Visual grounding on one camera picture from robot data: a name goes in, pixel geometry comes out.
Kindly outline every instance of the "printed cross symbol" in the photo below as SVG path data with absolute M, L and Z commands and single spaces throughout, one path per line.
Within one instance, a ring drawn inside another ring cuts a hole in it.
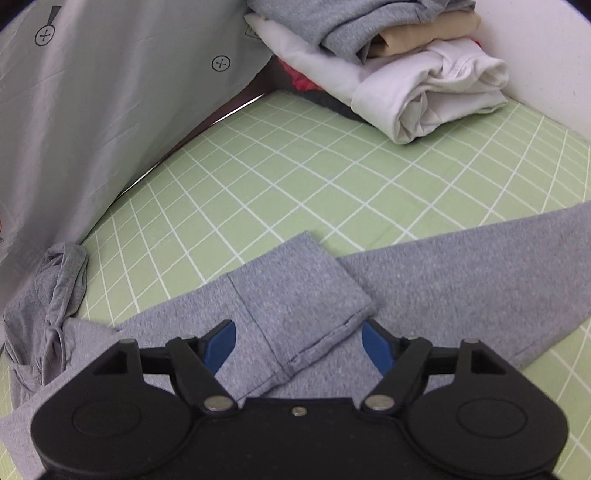
M 55 32 L 56 29 L 53 25 L 45 25 L 44 27 L 41 27 L 35 35 L 35 43 L 40 47 L 47 45 L 53 38 Z
M 212 68 L 216 72 L 224 72 L 230 68 L 230 59 L 225 55 L 218 55 L 212 60 Z

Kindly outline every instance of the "stack of folded clothes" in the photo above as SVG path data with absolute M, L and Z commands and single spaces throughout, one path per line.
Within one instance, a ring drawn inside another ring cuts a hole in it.
M 246 21 L 297 90 L 326 91 L 396 143 L 506 103 L 506 63 L 469 38 L 472 0 L 248 4 Z

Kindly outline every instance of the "white fabric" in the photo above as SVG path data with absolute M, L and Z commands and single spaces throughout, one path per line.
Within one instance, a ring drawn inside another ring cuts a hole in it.
M 370 59 L 361 66 L 311 46 L 258 14 L 245 18 L 279 58 L 396 143 L 506 103 L 501 93 L 509 80 L 506 63 L 489 57 L 469 38 L 436 40 L 422 51 Z
M 48 247 L 82 240 L 265 66 L 247 11 L 244 0 L 37 0 L 0 33 L 0 313 Z

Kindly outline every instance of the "folded beige shirt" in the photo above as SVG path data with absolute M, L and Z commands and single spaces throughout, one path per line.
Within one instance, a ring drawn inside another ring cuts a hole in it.
M 476 31 L 481 22 L 476 12 L 447 12 L 431 23 L 384 28 L 369 47 L 369 57 L 406 53 L 433 40 L 452 40 Z

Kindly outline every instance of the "grid mat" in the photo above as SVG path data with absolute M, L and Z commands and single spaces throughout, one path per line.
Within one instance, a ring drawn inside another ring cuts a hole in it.
M 523 218 L 589 197 L 591 147 L 513 100 L 395 145 L 274 93 L 207 130 L 115 202 L 85 239 L 79 315 L 117 325 L 310 230 L 331 254 Z M 566 412 L 564 480 L 591 480 L 591 321 L 525 374 Z M 2 362 L 0 415 L 11 411 Z M 20 478 L 0 447 L 0 478 Z

